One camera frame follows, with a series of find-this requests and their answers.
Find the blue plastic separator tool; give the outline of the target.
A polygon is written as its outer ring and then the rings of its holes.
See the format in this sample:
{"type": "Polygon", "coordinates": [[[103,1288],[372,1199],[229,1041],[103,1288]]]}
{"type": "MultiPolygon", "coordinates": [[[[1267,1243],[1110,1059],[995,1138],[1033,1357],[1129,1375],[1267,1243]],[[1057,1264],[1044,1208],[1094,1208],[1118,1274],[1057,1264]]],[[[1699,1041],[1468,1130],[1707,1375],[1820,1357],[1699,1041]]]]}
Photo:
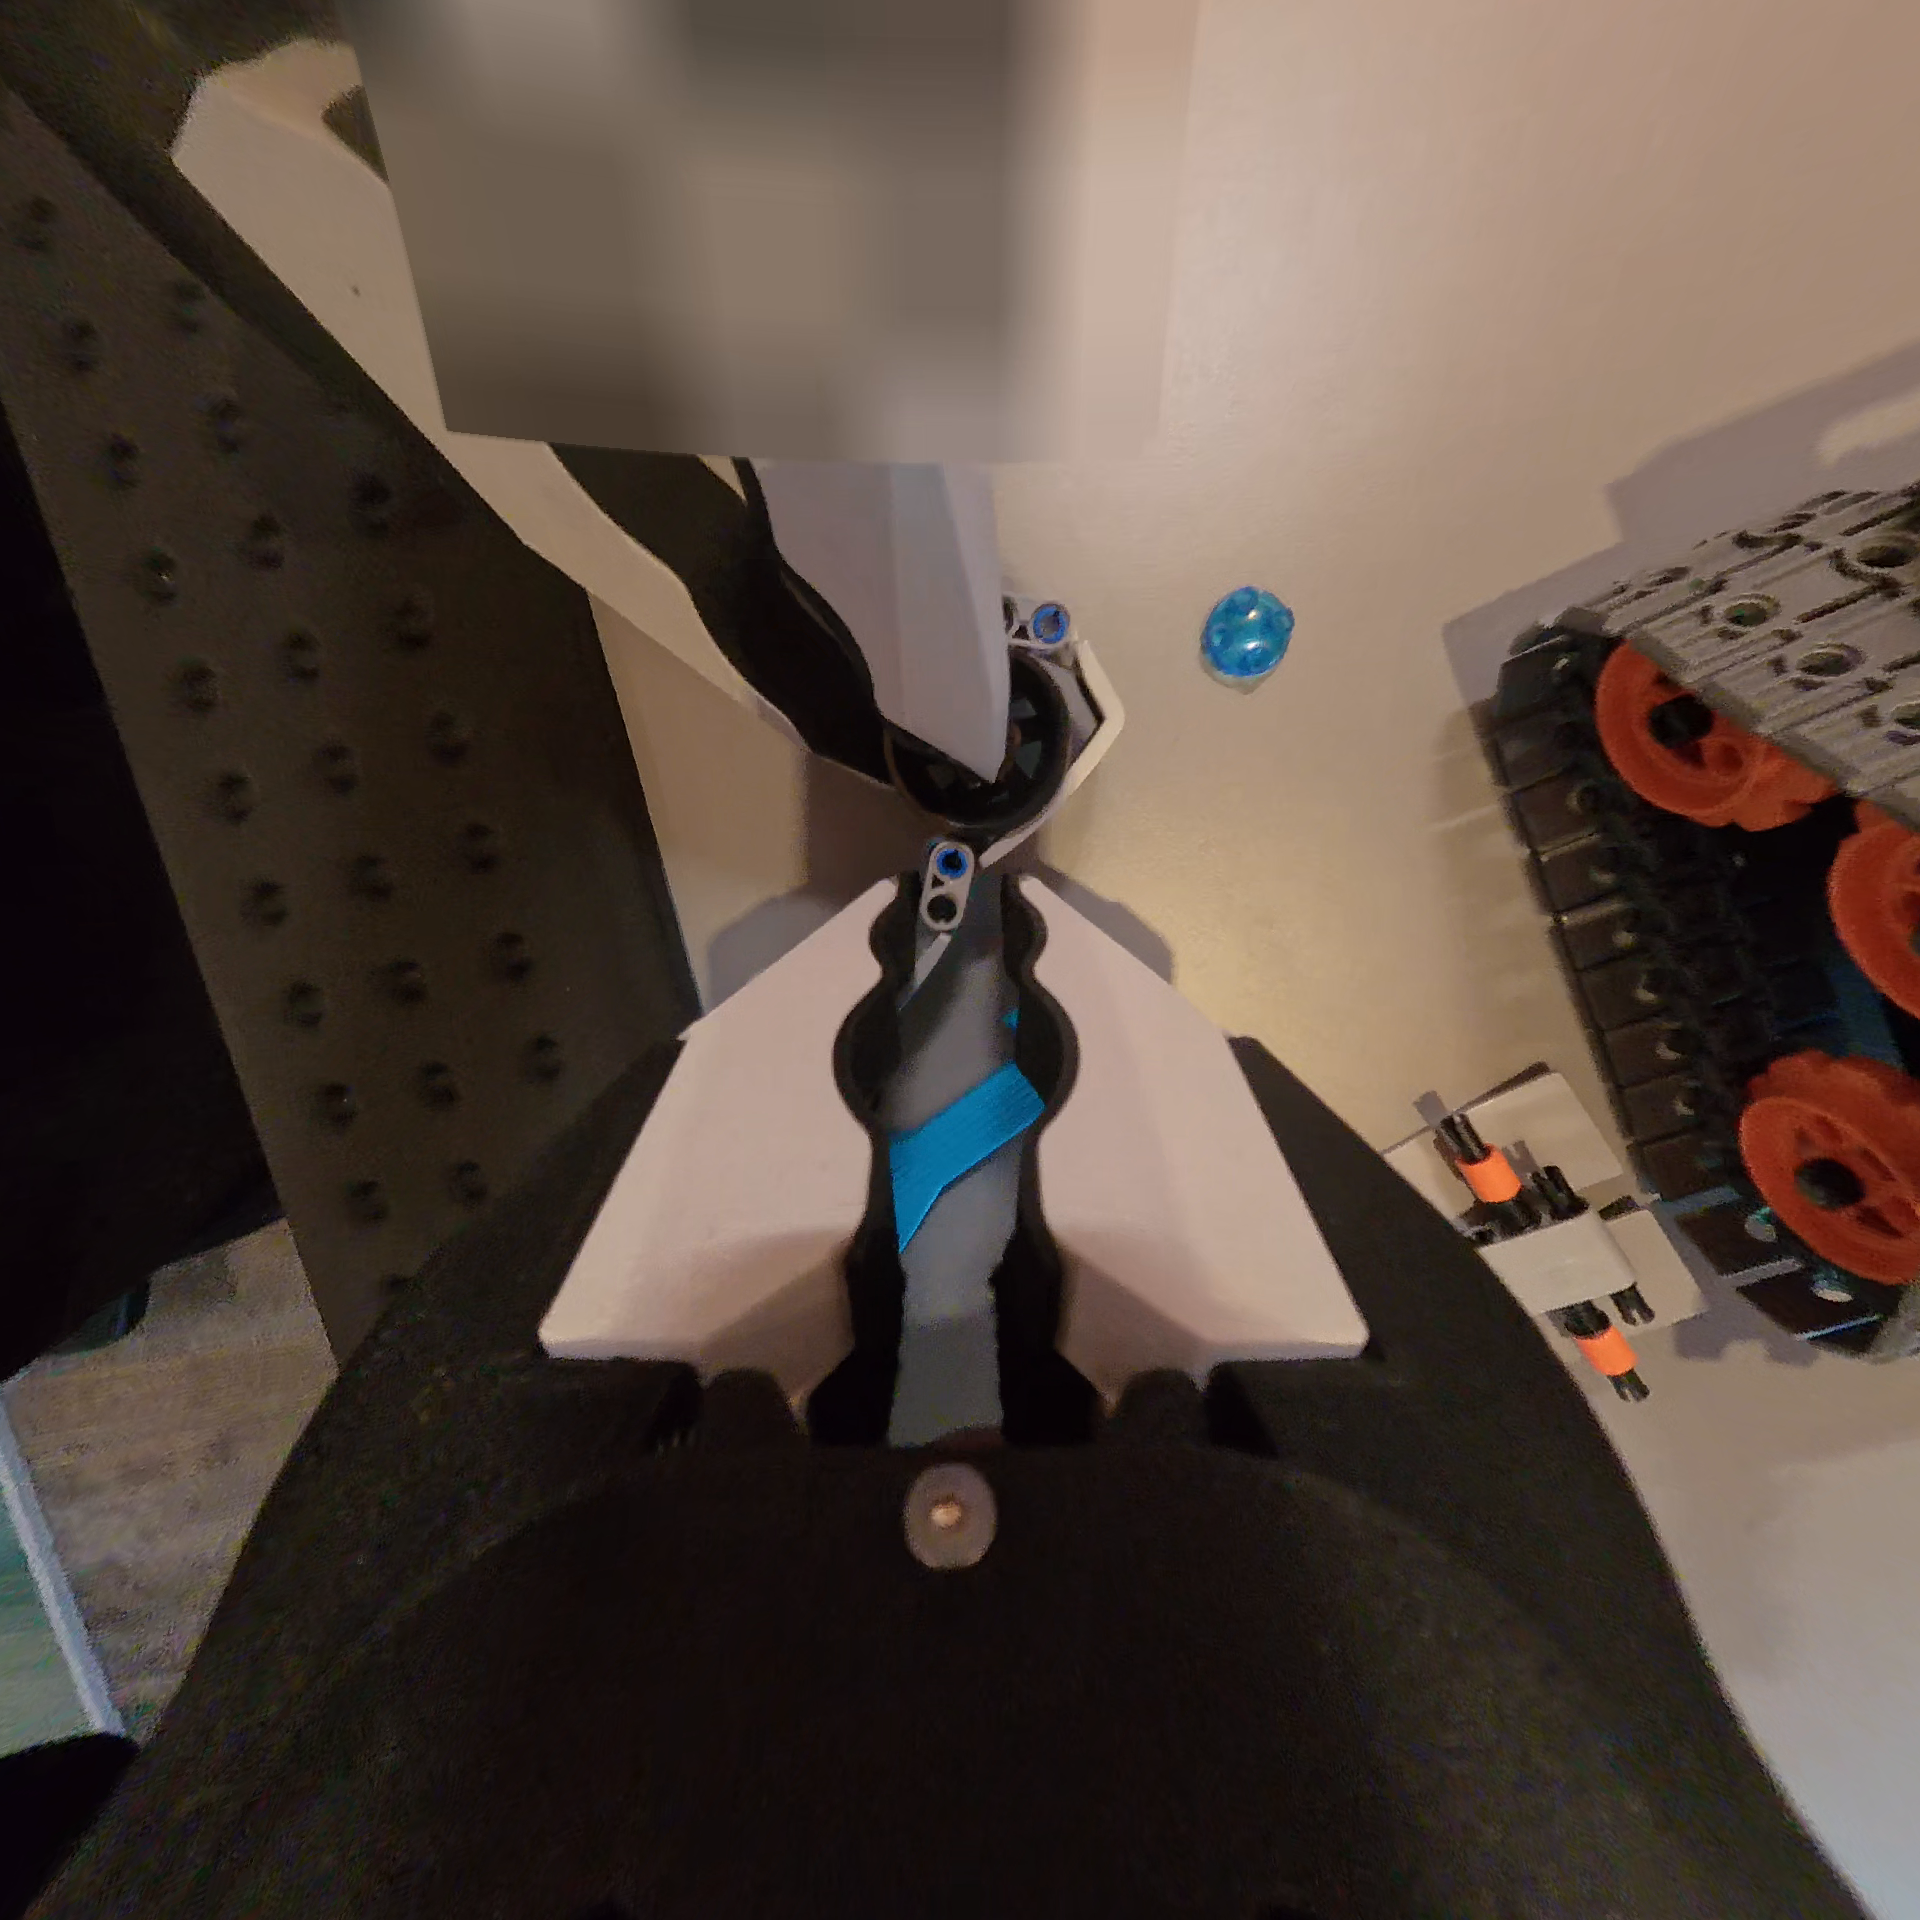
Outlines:
{"type": "Polygon", "coordinates": [[[1018,1061],[992,1066],[974,1087],[953,1093],[930,1123],[891,1138],[891,1203],[893,1203],[893,1253],[908,1253],[940,1199],[981,1170],[992,1156],[1018,1141],[1042,1123],[1044,1102],[1018,1071],[1018,1061]]]}

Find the small grey orange connector assembly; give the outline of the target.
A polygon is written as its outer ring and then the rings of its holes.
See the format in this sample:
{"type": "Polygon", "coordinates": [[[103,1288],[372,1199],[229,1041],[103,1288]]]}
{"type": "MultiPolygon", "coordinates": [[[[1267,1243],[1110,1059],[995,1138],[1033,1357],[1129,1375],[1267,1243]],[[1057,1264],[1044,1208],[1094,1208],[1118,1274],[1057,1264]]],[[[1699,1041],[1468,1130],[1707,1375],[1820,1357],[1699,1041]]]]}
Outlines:
{"type": "Polygon", "coordinates": [[[1388,1148],[1388,1167],[1618,1404],[1647,1404],[1635,1335],[1678,1326],[1707,1299],[1670,1226],[1627,1189],[1622,1161],[1574,1084],[1532,1061],[1463,1106],[1426,1087],[1415,1118],[1416,1128],[1388,1148]]]}

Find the black perforated board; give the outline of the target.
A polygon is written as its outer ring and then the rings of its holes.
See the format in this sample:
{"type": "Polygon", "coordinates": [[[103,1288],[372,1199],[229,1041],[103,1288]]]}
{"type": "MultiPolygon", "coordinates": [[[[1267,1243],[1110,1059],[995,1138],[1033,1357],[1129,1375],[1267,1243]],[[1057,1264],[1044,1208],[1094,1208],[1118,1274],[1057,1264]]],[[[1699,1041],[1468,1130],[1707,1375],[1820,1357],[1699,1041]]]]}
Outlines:
{"type": "Polygon", "coordinates": [[[586,592],[7,91],[7,413],[327,1347],[691,961],[586,592]]]}

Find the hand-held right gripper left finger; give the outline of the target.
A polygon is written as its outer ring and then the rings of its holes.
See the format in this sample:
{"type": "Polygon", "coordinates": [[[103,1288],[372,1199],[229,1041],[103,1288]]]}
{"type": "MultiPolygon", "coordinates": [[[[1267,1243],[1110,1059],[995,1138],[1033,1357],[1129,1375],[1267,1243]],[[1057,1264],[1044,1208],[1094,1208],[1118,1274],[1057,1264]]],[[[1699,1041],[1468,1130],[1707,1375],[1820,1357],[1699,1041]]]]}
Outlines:
{"type": "Polygon", "coordinates": [[[539,1322],[550,1357],[828,1375],[854,1351],[873,1138],[828,1054],[880,984],[873,920],[893,891],[868,886],[686,1030],[539,1322]]]}

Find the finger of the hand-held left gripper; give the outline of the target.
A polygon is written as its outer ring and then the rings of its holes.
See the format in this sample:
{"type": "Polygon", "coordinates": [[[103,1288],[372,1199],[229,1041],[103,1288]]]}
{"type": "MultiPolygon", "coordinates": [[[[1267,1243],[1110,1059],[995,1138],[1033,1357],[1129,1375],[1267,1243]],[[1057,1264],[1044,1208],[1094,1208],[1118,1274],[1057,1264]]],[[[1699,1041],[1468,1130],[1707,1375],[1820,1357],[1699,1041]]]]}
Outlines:
{"type": "Polygon", "coordinates": [[[992,469],[753,466],[784,561],[854,629],[883,723],[992,770],[1010,634],[992,469]]]}
{"type": "Polygon", "coordinates": [[[354,59],[235,59],[195,78],[179,171],[372,388],[561,578],[810,753],[891,780],[873,674],[769,539],[753,472],[686,451],[455,429],[354,59]]]}

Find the blue round stud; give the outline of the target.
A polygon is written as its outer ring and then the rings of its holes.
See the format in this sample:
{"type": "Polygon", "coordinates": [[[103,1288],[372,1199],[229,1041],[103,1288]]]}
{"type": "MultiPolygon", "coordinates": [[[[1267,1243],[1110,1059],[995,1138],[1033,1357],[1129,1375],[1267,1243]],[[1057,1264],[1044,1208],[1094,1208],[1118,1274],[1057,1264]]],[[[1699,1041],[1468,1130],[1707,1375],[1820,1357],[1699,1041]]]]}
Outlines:
{"type": "Polygon", "coordinates": [[[1272,590],[1232,590],[1195,626],[1195,665],[1212,686],[1255,688],[1285,670],[1295,626],[1272,590]]]}

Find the grey orange tracked toy robot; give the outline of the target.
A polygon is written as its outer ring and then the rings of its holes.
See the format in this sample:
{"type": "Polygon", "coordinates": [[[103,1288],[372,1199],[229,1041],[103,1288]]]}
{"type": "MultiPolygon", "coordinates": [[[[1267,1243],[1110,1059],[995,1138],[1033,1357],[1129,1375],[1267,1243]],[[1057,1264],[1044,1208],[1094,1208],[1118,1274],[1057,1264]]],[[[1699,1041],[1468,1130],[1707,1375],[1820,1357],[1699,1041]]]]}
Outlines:
{"type": "Polygon", "coordinates": [[[1782,1330],[1915,1357],[1915,479],[1525,626],[1475,732],[1647,1199],[1782,1330]]]}

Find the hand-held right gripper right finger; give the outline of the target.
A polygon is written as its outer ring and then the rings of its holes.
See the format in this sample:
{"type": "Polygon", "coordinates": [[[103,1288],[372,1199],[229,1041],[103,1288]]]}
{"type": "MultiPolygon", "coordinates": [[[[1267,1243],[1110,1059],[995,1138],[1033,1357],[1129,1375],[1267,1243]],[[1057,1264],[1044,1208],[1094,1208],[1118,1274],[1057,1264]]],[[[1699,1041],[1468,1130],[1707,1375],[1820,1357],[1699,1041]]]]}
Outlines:
{"type": "Polygon", "coordinates": [[[1356,1357],[1369,1335],[1232,1034],[1049,886],[1031,982],[1075,1034],[1033,1138],[1063,1258],[1063,1357],[1090,1387],[1243,1357],[1356,1357]]]}

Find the grey curved panel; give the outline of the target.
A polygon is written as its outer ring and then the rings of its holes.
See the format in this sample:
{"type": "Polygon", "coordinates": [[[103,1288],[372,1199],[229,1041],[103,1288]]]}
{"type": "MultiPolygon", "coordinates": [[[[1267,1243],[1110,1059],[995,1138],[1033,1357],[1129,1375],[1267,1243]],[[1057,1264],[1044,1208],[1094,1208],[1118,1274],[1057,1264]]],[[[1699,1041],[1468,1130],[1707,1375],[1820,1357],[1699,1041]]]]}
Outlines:
{"type": "MultiPolygon", "coordinates": [[[[1004,634],[1010,634],[1010,648],[1033,652],[1063,679],[1067,718],[1075,718],[1075,759],[1067,759],[1067,780],[1063,780],[1063,800],[1067,800],[1090,780],[1090,770],[1118,746],[1122,694],[1104,679],[1090,643],[1080,634],[1063,596],[1004,592],[1004,634]]],[[[1018,853],[1042,823],[1031,823],[1010,841],[992,841],[992,845],[971,845],[962,833],[932,832],[932,841],[923,853],[923,897],[917,897],[917,929],[932,943],[932,953],[962,933],[974,878],[992,865],[1004,865],[1010,853],[1018,853]]]]}

